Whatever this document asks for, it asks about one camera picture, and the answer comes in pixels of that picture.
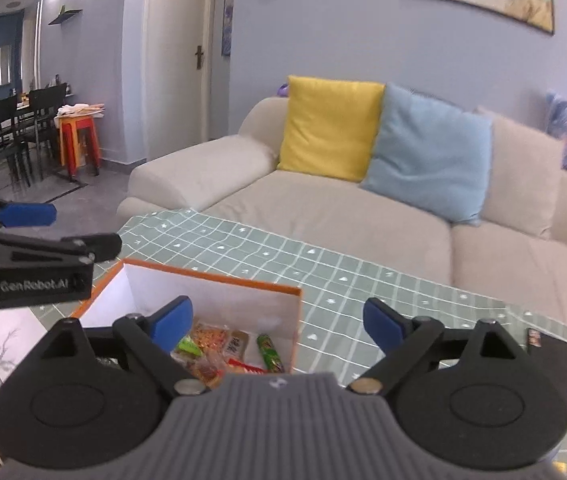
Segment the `beige back cushion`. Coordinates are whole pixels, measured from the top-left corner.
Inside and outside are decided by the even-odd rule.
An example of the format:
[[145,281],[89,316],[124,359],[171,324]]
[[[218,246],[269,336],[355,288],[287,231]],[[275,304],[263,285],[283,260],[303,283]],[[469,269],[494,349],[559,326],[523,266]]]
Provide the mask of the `beige back cushion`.
[[530,236],[549,237],[559,196],[563,145],[485,107],[475,111],[492,121],[493,133],[482,218]]

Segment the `white door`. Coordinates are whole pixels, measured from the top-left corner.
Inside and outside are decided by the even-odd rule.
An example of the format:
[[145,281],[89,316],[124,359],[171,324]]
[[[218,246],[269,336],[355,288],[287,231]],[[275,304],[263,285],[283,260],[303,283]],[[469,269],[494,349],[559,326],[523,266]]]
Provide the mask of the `white door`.
[[212,0],[146,0],[142,61],[146,158],[207,138]]

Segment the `light blue cushion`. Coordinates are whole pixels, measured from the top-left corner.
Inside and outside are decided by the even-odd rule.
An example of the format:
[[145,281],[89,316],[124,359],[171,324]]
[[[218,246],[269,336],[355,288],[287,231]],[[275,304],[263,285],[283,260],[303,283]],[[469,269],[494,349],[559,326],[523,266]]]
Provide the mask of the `light blue cushion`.
[[491,118],[387,84],[361,187],[452,224],[477,224],[492,154]]

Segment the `green label snack packet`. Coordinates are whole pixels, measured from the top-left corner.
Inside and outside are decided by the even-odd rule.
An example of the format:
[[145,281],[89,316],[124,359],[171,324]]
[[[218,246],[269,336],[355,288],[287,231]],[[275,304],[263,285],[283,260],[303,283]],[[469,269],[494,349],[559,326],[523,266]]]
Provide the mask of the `green label snack packet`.
[[189,359],[198,359],[204,356],[203,350],[194,342],[194,340],[186,335],[178,342],[175,351],[182,356],[187,356]]

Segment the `beige sofa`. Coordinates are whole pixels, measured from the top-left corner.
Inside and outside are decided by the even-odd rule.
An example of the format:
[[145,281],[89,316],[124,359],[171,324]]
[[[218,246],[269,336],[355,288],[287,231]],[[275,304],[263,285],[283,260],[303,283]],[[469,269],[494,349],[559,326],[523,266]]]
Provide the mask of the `beige sofa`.
[[116,217],[192,208],[505,300],[567,323],[567,172],[547,238],[481,216],[454,226],[358,184],[277,166],[288,102],[256,104],[234,136],[137,167]]

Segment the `brown dried tofu packet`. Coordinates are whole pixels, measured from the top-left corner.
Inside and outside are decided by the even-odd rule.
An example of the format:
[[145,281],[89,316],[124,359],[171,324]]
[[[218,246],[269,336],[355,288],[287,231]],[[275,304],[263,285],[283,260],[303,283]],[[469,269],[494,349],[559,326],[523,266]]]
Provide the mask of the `brown dried tofu packet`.
[[195,356],[188,352],[181,352],[187,370],[198,380],[201,380],[207,388],[216,389],[226,373],[228,366],[221,354],[216,350],[206,350],[201,356]]

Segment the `green checkered tablecloth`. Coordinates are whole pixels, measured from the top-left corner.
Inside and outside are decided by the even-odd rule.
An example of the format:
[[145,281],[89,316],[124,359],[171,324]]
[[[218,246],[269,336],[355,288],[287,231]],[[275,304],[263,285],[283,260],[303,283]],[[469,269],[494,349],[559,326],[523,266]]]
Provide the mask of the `green checkered tablecloth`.
[[120,237],[125,257],[302,289],[301,354],[293,367],[299,373],[331,370],[347,382],[380,359],[361,321],[370,297],[403,315],[430,315],[452,328],[495,318],[518,342],[530,328],[567,341],[567,324],[554,315],[191,209],[131,218]]

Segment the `black dining chairs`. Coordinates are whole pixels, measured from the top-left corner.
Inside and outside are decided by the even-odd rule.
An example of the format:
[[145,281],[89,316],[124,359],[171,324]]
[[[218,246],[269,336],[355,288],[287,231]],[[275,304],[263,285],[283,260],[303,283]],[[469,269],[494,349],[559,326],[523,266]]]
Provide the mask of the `black dining chairs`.
[[14,94],[0,100],[0,162],[13,179],[26,183],[44,173],[42,153],[60,158],[61,141],[56,114],[66,101],[67,85],[33,90],[26,101]]

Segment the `orange cardboard box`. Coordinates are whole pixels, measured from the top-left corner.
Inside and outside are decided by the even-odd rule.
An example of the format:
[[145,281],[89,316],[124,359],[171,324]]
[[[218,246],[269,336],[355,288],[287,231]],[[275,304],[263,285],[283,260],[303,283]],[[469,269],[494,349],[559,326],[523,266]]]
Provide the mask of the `orange cardboard box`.
[[268,335],[285,370],[293,370],[302,314],[297,287],[124,259],[105,272],[73,315],[85,327],[110,326],[126,314],[149,316],[179,296],[191,300],[199,321],[251,337]]

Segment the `red striped crisps packet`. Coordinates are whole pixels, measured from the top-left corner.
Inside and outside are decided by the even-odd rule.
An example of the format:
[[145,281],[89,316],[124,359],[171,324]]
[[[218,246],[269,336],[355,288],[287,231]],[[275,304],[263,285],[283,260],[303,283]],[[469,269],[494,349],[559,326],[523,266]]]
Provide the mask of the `red striped crisps packet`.
[[228,359],[226,364],[229,372],[233,374],[253,374],[253,375],[266,374],[266,370],[263,370],[258,366],[253,366],[250,364],[243,363],[236,359]]

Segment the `red orange stool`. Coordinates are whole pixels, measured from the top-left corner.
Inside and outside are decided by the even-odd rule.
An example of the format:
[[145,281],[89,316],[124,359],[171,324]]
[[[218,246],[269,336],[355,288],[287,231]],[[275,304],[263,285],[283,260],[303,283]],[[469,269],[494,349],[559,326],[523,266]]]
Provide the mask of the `red orange stool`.
[[78,169],[85,165],[99,176],[101,151],[93,116],[60,116],[58,123],[60,159],[68,176],[74,179],[78,175]]

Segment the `orange peanut snack packet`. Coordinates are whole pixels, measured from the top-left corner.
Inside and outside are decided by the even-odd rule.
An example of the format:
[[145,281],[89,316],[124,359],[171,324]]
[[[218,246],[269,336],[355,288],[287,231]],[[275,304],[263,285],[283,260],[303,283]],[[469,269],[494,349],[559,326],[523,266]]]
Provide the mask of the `orange peanut snack packet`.
[[196,321],[192,327],[190,337],[204,356],[224,357],[224,350],[230,338],[230,330],[226,327]]

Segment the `yellow cushion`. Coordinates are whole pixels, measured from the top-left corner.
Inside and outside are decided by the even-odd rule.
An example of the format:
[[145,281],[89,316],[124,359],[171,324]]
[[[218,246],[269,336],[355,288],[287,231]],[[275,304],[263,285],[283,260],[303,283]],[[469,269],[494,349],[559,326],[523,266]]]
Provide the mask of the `yellow cushion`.
[[366,175],[384,84],[302,76],[288,79],[280,170],[349,182]]

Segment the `green sausage stick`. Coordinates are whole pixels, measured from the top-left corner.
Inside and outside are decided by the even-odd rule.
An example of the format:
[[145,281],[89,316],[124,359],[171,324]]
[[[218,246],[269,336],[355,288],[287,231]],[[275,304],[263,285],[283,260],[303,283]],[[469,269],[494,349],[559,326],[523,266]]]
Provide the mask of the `green sausage stick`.
[[267,334],[260,334],[256,338],[259,354],[269,373],[285,374],[285,366],[274,346],[274,341]]

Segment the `black notebook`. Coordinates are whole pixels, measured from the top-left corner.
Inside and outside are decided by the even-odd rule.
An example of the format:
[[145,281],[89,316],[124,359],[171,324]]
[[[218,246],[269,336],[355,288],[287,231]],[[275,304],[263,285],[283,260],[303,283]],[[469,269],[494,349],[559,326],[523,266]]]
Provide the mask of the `black notebook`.
[[567,342],[529,328],[526,350],[562,396],[567,406]]

